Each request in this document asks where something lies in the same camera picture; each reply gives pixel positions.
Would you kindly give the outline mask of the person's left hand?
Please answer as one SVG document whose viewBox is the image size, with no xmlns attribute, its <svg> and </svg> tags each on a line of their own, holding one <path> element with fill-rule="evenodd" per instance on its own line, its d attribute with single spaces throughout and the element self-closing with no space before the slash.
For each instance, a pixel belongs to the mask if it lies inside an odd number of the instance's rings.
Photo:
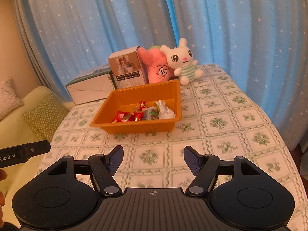
<svg viewBox="0 0 308 231">
<path fill-rule="evenodd" d="M 3 181 L 7 178 L 7 174 L 3 169 L 0 169 L 0 181 Z M 5 197 L 2 192 L 0 192 L 0 228 L 4 226 L 3 221 L 3 210 L 2 207 L 5 205 Z"/>
</svg>

